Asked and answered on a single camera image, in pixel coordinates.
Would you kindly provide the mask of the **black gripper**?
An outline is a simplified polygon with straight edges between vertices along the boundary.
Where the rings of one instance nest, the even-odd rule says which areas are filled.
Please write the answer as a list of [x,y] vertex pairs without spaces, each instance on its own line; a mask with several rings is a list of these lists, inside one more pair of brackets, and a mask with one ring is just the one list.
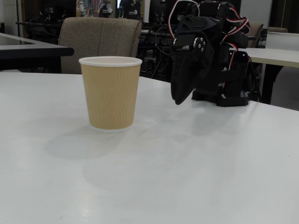
[[221,52],[219,16],[183,16],[171,45],[171,96],[183,103],[208,74],[213,51]]

